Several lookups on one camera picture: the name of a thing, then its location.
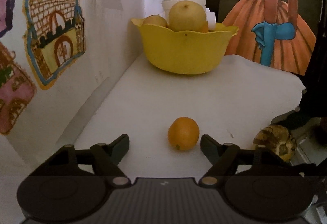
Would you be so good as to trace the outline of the yellow castle drawing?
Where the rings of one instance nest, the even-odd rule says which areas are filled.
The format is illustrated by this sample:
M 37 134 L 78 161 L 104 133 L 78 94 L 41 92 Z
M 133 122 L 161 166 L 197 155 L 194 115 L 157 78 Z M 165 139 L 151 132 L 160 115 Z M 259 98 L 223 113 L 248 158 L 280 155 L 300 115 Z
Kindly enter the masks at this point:
M 80 0 L 24 0 L 23 12 L 27 59 L 47 90 L 86 51 Z

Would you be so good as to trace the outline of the dark striped pepino melon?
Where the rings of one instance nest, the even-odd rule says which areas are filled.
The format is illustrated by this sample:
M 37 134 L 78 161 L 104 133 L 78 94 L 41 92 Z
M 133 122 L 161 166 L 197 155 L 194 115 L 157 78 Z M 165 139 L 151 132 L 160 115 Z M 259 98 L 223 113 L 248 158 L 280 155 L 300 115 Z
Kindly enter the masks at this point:
M 291 131 L 279 124 L 271 124 L 261 129 L 253 143 L 264 145 L 285 162 L 290 162 L 297 150 L 297 141 Z

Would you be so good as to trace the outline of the metal tray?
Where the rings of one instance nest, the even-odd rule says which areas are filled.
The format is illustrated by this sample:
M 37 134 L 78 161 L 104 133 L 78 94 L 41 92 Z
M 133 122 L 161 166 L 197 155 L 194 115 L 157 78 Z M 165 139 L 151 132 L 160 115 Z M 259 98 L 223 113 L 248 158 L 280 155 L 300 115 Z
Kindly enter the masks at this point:
M 326 131 L 320 125 L 320 118 L 313 118 L 304 126 L 293 130 L 292 134 L 297 141 L 297 151 L 291 159 L 292 165 L 302 163 L 319 165 L 326 159 Z M 326 223 L 326 177 L 318 183 L 318 189 L 313 203 L 305 219 L 309 223 Z

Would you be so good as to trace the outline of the yellow pear in bowl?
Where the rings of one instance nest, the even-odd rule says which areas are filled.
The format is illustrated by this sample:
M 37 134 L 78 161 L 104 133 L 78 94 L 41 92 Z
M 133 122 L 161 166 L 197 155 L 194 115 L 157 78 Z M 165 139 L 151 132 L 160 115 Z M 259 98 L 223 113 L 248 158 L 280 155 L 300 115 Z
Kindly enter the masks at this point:
M 191 1 L 176 3 L 168 18 L 168 24 L 173 31 L 201 32 L 207 26 L 206 12 L 199 4 Z

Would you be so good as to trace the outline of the dancer poster orange dress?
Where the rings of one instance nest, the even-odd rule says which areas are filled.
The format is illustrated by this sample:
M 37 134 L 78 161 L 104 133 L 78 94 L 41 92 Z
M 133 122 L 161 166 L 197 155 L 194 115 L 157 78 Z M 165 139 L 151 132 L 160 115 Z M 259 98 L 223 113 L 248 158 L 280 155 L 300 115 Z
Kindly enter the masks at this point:
M 298 13 L 298 0 L 239 0 L 223 24 L 239 28 L 226 55 L 305 74 L 317 38 Z

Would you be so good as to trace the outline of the yellow plastic bowl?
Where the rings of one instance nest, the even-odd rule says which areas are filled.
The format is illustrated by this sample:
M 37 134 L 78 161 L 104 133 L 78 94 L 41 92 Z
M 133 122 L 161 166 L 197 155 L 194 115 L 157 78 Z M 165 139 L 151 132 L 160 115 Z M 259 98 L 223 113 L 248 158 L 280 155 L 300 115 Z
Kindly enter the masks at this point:
M 143 19 L 132 18 L 142 38 L 143 53 L 153 66 L 182 75 L 198 75 L 212 71 L 221 62 L 228 44 L 238 34 L 237 26 L 217 23 L 213 31 L 174 32 Z

